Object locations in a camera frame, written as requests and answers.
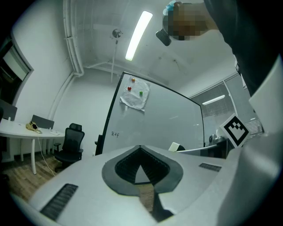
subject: ceiling pipe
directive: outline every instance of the ceiling pipe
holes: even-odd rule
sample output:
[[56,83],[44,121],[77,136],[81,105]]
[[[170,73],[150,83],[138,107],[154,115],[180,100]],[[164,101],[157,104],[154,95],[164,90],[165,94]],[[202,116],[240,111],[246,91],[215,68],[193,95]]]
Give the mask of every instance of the ceiling pipe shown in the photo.
[[102,65],[102,64],[107,64],[108,62],[105,61],[105,62],[100,62],[100,63],[97,63],[97,64],[92,64],[92,65],[88,65],[88,66],[85,66],[85,68],[95,68],[99,65]]
[[116,40],[115,49],[114,49],[114,53],[113,53],[113,57],[112,57],[111,83],[112,83],[112,80],[113,80],[113,70],[114,70],[114,61],[115,61],[115,56],[116,56],[117,44],[118,44],[118,40]]
[[141,77],[144,77],[144,78],[148,78],[148,79],[157,81],[156,79],[151,78],[149,75],[145,75],[145,74],[142,74],[142,73],[140,73],[140,72],[136,72],[135,70],[132,70],[132,69],[123,67],[123,66],[121,66],[121,65],[114,64],[114,66],[116,66],[116,67],[118,67],[118,68],[122,68],[123,70],[129,71],[129,72],[133,72],[134,74],[139,75],[139,76],[141,76]]
[[79,67],[80,67],[80,72],[76,71],[76,72],[74,72],[74,75],[81,77],[81,76],[84,75],[84,67],[83,67],[83,63],[82,63],[82,60],[81,60],[81,56],[80,56],[80,50],[79,50],[79,47],[78,47],[76,27],[73,24],[73,21],[76,20],[76,18],[73,17],[74,7],[73,7],[72,2],[73,2],[73,0],[71,0],[71,16],[70,16],[71,24],[70,25],[71,25],[71,32],[72,32],[71,36],[73,37],[72,41],[73,41],[73,45],[74,45],[74,49],[75,49],[75,55],[73,55],[72,57],[77,59],[77,62],[78,62]]
[[84,8],[84,19],[83,19],[83,56],[85,58],[85,46],[84,46],[84,25],[85,25],[85,14],[87,11],[87,7],[88,7],[88,0],[85,1],[85,8]]
[[74,69],[74,75],[82,76],[84,75],[84,68],[82,60],[80,57],[80,51],[78,49],[77,37],[76,37],[76,28],[73,25],[73,0],[64,0],[63,1],[63,21],[65,28],[65,39]]
[[[104,68],[104,67],[95,67],[95,68],[92,68],[92,69],[96,69],[96,70],[100,70],[100,71],[104,71],[104,72],[109,72],[111,73],[111,69],[107,69],[107,68]],[[118,72],[118,71],[113,71],[113,74],[117,74],[118,76],[122,74],[122,72]]]
[[53,120],[54,119],[54,115],[55,115],[55,112],[57,110],[57,107],[59,105],[59,103],[61,102],[61,98],[62,96],[64,95],[67,87],[69,87],[70,85],[70,81],[72,79],[74,79],[76,76],[74,76],[74,72],[72,72],[68,78],[65,80],[65,82],[63,83],[63,85],[61,86],[59,92],[57,93],[57,96],[56,98],[54,99],[53,103],[52,103],[52,106],[50,108],[50,111],[48,113],[48,116],[47,116],[47,119],[49,120]]
[[[67,44],[67,47],[68,47],[68,52],[69,52],[69,55],[71,56],[71,49],[70,49],[70,46],[69,46],[69,41],[67,39],[68,35],[67,35],[67,22],[66,22],[66,9],[68,8],[68,5],[67,5],[67,1],[64,0],[63,1],[63,21],[64,21],[64,30],[65,30],[65,39],[66,39],[66,44]],[[72,66],[73,66],[73,69],[75,70],[75,65],[74,65],[74,61],[73,61],[73,58],[70,57],[70,60],[71,60],[71,63],[72,63]]]
[[84,68],[80,57],[80,51],[78,49],[77,38],[76,38],[76,27],[73,25],[74,21],[74,9],[73,0],[63,0],[63,22],[65,29],[65,39],[70,55],[70,60],[73,66],[73,72],[68,76],[59,92],[54,99],[50,111],[48,113],[48,119],[53,119],[56,113],[57,107],[61,102],[62,97],[65,95],[66,90],[72,84],[72,81],[76,77],[84,75]]

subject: white wall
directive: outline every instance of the white wall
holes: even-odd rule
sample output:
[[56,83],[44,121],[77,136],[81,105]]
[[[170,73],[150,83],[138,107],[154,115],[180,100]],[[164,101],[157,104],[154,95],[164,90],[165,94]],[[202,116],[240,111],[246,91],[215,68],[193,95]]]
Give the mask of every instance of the white wall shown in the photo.
[[85,75],[75,78],[54,116],[54,127],[64,131],[71,123],[82,125],[85,136],[81,145],[83,158],[96,151],[98,135],[103,133],[105,121],[119,79],[95,69],[86,69]]
[[197,92],[213,85],[225,77],[237,72],[234,66],[235,58],[233,55],[212,68],[193,76],[183,76],[169,83],[169,87],[186,97],[190,97]]
[[[33,69],[15,98],[15,121],[27,123],[33,114],[47,118],[60,87],[73,71],[64,40],[63,1],[34,2],[14,24],[12,36]],[[23,146],[24,153],[30,152],[30,141]],[[10,148],[12,155],[19,154],[19,139],[11,139]]]

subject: ceiling lamp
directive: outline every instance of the ceiling lamp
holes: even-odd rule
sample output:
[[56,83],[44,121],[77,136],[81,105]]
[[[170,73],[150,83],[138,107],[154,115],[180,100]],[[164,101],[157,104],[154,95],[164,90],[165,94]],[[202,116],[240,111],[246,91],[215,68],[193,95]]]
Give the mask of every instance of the ceiling lamp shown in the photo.
[[219,100],[223,99],[224,97],[225,97],[225,95],[222,95],[222,96],[220,96],[220,97],[216,97],[216,98],[214,98],[214,99],[212,99],[212,100],[210,100],[210,101],[204,102],[203,105],[207,105],[207,104],[213,103],[213,102],[215,102],[215,101],[219,101]]
[[131,38],[129,47],[128,47],[128,51],[126,54],[125,59],[126,60],[130,60],[132,61],[133,57],[134,57],[134,53],[136,52],[136,49],[138,47],[138,43],[141,40],[141,37],[147,27],[147,25],[149,24],[151,18],[152,18],[152,13],[147,12],[147,11],[143,11],[141,14],[140,19],[138,20],[138,23],[136,25],[136,28],[134,29],[134,33],[133,36]]

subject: person's hand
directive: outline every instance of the person's hand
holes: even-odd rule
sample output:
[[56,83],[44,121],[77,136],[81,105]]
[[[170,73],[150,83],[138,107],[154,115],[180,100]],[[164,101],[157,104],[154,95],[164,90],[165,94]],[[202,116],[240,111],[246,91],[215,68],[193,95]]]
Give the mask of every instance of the person's hand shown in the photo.
[[218,29],[204,3],[183,4],[175,2],[173,18],[169,18],[170,20],[172,20],[172,23],[169,22],[168,25],[173,25],[173,36],[195,37],[202,35],[208,30]]

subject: vent grille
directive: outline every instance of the vent grille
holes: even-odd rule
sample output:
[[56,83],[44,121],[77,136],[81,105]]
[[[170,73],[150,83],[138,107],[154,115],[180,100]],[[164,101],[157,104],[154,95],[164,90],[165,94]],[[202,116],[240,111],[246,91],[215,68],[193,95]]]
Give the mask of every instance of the vent grille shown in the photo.
[[40,212],[55,221],[77,188],[78,186],[76,185],[65,184]]
[[199,167],[205,168],[207,170],[213,170],[216,172],[219,172],[221,170],[221,166],[215,166],[215,165],[211,165],[211,164],[207,164],[207,163],[202,163],[199,165]]
[[140,166],[153,185],[161,181],[170,171],[170,167],[165,162],[142,148],[119,161],[115,166],[115,171],[124,180],[135,184],[136,174]]

